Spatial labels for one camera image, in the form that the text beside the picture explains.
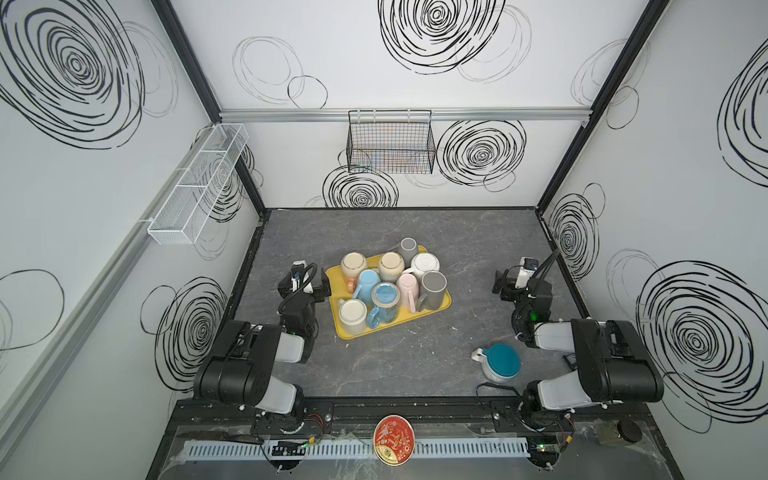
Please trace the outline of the yellow plastic tray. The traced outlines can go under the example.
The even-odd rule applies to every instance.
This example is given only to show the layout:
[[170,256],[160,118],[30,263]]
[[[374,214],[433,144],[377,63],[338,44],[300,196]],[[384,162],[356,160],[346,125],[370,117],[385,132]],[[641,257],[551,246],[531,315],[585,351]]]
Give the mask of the yellow plastic tray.
[[[427,252],[427,251],[424,250],[423,247],[419,246],[419,253],[424,253],[424,252]],[[367,269],[376,269],[378,271],[377,267],[378,267],[378,264],[379,264],[379,260],[380,260],[380,258],[381,258],[381,256],[383,254],[380,254],[380,255],[377,255],[377,256],[373,256],[373,257],[366,257],[365,256],[366,259],[367,259],[367,265],[368,265]],[[349,293],[347,291],[347,288],[346,288],[345,282],[344,282],[344,278],[343,278],[342,273],[341,273],[340,264],[338,266],[330,268],[327,271],[327,276],[328,276],[328,278],[330,280],[330,285],[331,285],[330,302],[331,302],[331,311],[332,311],[332,316],[333,316],[333,322],[334,322],[334,325],[335,325],[336,332],[337,332],[338,336],[343,338],[343,339],[345,339],[345,340],[356,339],[356,338],[359,338],[359,337],[362,337],[362,336],[366,336],[366,335],[372,334],[372,333],[374,333],[376,331],[379,331],[379,330],[383,330],[383,329],[387,329],[387,328],[392,328],[394,326],[397,326],[397,325],[400,325],[400,324],[404,324],[404,323],[410,322],[412,320],[415,320],[415,319],[418,319],[418,318],[421,318],[421,317],[425,317],[425,316],[431,315],[431,314],[439,312],[439,311],[446,310],[452,304],[451,295],[450,295],[450,293],[446,289],[443,303],[442,303],[441,307],[438,310],[423,310],[423,311],[418,311],[417,310],[416,313],[411,314],[411,313],[408,312],[408,310],[406,308],[402,308],[401,305],[400,305],[398,317],[393,322],[391,322],[389,324],[383,324],[382,326],[380,326],[380,327],[378,327],[377,329],[374,329],[374,330],[370,329],[367,326],[367,328],[366,328],[364,333],[362,333],[360,335],[357,335],[357,336],[350,336],[350,335],[348,335],[344,331],[343,326],[341,324],[341,320],[339,318],[339,305],[338,305],[338,302],[341,299],[343,299],[343,300],[354,299],[353,298],[353,293],[354,292],[353,293]]]

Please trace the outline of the cream mug red inside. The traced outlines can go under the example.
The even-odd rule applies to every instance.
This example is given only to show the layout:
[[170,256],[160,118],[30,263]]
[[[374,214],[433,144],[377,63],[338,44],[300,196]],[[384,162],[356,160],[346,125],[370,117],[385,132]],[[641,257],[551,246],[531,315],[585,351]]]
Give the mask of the cream mug red inside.
[[338,305],[339,318],[344,331],[350,336],[364,333],[367,328],[367,305],[359,299],[341,299]]

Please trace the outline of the light blue mug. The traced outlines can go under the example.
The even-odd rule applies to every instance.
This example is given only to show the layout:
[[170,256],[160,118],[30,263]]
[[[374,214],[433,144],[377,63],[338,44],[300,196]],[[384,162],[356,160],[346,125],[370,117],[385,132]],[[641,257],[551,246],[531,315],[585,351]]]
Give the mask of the light blue mug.
[[353,293],[353,298],[361,300],[368,307],[371,307],[373,305],[373,290],[380,282],[381,279],[376,269],[364,270],[357,279],[357,287]]

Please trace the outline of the blue patterned mug yellow inside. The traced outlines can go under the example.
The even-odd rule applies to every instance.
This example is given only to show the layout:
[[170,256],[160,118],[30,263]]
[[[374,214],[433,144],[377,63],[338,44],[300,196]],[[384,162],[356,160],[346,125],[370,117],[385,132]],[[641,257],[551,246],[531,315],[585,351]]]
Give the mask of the blue patterned mug yellow inside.
[[383,324],[393,322],[399,314],[400,290],[390,282],[381,282],[371,293],[372,308],[367,317],[367,326],[374,330]]

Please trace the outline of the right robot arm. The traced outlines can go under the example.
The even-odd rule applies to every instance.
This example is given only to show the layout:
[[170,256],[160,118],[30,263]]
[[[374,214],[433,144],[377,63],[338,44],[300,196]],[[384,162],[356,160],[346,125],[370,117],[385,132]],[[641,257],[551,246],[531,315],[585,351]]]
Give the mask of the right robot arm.
[[547,274],[558,258],[558,252],[544,262],[523,257],[494,274],[492,292],[514,305],[510,323],[515,337],[529,348],[573,358],[568,373],[528,384],[519,395],[522,420],[541,428],[557,412],[660,401],[662,375],[630,322],[552,318]]

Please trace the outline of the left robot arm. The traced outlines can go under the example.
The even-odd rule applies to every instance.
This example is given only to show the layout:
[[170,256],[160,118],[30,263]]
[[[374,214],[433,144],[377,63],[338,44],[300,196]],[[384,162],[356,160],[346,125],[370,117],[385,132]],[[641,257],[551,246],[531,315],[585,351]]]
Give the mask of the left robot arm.
[[276,378],[273,369],[308,361],[319,334],[316,305],[331,295],[330,281],[317,264],[296,261],[278,293],[276,324],[232,320],[221,329],[195,375],[196,399],[303,420],[302,388]]

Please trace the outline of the peach mug cream base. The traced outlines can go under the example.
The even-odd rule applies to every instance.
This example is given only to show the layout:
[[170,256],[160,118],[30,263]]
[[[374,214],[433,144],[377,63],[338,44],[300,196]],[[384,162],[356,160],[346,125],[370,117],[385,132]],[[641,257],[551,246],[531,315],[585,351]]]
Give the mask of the peach mug cream base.
[[342,258],[340,267],[347,291],[353,293],[360,274],[368,268],[367,259],[362,253],[350,252]]

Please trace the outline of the large grey mug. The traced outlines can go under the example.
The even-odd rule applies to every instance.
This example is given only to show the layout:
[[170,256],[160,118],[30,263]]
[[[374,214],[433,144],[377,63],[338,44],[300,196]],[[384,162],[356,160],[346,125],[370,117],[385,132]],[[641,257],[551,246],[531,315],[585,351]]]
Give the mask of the large grey mug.
[[447,279],[440,271],[426,272],[421,279],[417,310],[438,310],[443,303],[446,289]]

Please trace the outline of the white mug on tray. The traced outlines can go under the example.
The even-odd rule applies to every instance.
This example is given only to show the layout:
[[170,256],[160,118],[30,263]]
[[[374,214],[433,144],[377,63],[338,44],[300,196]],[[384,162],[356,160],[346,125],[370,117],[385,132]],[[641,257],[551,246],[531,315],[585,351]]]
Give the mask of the white mug on tray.
[[439,259],[428,252],[416,254],[410,262],[410,266],[403,273],[413,275],[418,281],[421,281],[428,272],[439,271]]

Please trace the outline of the cream mug on tray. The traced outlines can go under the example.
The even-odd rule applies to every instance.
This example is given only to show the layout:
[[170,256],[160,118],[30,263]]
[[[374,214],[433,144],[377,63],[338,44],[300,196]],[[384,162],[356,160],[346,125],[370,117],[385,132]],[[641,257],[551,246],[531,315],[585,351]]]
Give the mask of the cream mug on tray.
[[387,252],[381,256],[377,269],[383,282],[396,283],[405,270],[405,262],[399,253]]

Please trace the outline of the pink mug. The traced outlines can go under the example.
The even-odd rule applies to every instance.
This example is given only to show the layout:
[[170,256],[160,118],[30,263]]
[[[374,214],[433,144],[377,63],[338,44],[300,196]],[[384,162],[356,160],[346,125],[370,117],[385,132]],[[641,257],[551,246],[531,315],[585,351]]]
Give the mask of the pink mug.
[[406,308],[409,313],[417,312],[417,301],[419,298],[419,281],[411,273],[403,273],[397,280],[396,285],[400,292],[400,305]]

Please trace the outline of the grey mug at back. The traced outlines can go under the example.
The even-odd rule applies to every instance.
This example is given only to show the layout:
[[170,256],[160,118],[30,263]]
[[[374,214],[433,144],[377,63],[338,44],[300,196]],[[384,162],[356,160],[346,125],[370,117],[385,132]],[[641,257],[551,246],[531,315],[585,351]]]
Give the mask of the grey mug at back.
[[409,268],[412,259],[419,253],[419,246],[414,238],[406,237],[399,242],[395,252],[402,257],[404,266]]

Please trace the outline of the white jar teal lid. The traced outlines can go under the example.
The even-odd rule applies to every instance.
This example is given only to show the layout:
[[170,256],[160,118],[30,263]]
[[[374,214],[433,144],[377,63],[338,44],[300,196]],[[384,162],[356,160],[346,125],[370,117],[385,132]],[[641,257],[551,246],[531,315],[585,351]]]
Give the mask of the white jar teal lid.
[[481,365],[485,377],[495,383],[506,383],[516,377],[522,367],[520,356],[507,344],[477,348],[470,358]]

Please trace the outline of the red round tin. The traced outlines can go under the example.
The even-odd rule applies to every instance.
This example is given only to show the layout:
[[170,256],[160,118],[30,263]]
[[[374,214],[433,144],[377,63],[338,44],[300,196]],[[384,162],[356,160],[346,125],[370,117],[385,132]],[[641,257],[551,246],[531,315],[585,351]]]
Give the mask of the red round tin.
[[404,417],[388,415],[374,430],[373,447],[376,456],[386,465],[403,465],[415,450],[414,429]]

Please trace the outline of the dark jar black lid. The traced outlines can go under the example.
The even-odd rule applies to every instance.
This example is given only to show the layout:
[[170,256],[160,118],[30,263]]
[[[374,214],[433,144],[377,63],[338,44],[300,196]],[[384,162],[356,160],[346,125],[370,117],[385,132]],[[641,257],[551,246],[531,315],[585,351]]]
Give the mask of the dark jar black lid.
[[643,439],[640,426],[631,419],[601,422],[596,433],[598,444],[606,447],[624,447]]

